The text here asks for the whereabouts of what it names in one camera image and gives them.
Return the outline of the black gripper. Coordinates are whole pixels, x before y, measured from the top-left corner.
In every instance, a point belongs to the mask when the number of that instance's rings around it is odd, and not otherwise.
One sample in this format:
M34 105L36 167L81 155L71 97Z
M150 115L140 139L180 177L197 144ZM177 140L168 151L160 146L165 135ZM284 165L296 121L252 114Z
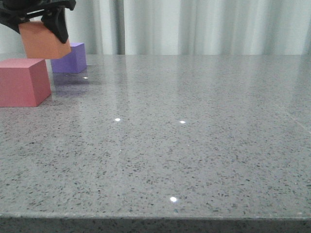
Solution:
M72 11L75 6L75 0L1 0L0 23L20 33L19 24L30 21L28 14L46 11L41 21L61 43L65 44L69 38L65 8Z

